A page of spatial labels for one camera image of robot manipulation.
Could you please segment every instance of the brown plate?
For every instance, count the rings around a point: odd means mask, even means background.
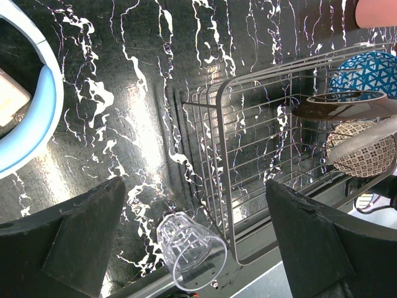
[[[327,93],[307,98],[292,114],[310,120],[364,120],[397,114],[397,100],[378,91]]]

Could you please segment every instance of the wire dish rack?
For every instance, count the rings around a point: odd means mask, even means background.
[[[299,119],[292,108],[306,97],[327,93],[329,80],[340,73],[337,67],[350,57],[388,51],[391,45],[361,43],[276,65],[201,88],[184,103],[190,107],[199,146],[202,202],[240,265],[277,247],[265,199],[268,179],[312,197],[350,179],[326,163],[326,139],[334,124]],[[390,175],[395,164],[396,159],[386,172],[333,207]],[[263,229],[273,236],[256,238]],[[238,251],[238,243],[247,238],[265,244],[248,254]]]

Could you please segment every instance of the clear plastic cup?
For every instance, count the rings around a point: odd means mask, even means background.
[[[226,263],[224,241],[183,212],[167,215],[157,228],[157,238],[179,289],[196,291],[207,286]]]

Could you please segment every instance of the patterned bowl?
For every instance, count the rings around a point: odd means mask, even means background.
[[[382,91],[397,99],[397,58],[385,52],[367,52],[345,61],[329,82],[330,92],[346,89]]]
[[[374,121],[343,122],[330,133],[327,138],[327,155],[330,147],[334,147],[357,135],[377,123]],[[334,166],[339,171],[353,177],[372,177],[382,174],[392,164],[396,155],[396,142],[392,136],[380,140],[378,143],[369,145],[367,148],[357,150],[345,157],[338,159]]]

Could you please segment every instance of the pink object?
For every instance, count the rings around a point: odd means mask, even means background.
[[[397,1],[359,0],[355,20],[361,28],[397,26]]]

